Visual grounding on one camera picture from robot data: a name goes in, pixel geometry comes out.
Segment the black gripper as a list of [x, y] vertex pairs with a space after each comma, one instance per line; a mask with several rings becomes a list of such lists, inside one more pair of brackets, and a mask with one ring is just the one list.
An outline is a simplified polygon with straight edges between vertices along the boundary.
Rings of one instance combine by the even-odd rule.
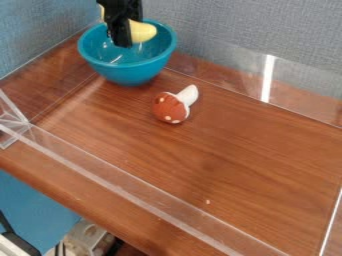
[[118, 47], [132, 47], [130, 18], [143, 21], [142, 0], [96, 0], [106, 13], [107, 36]]

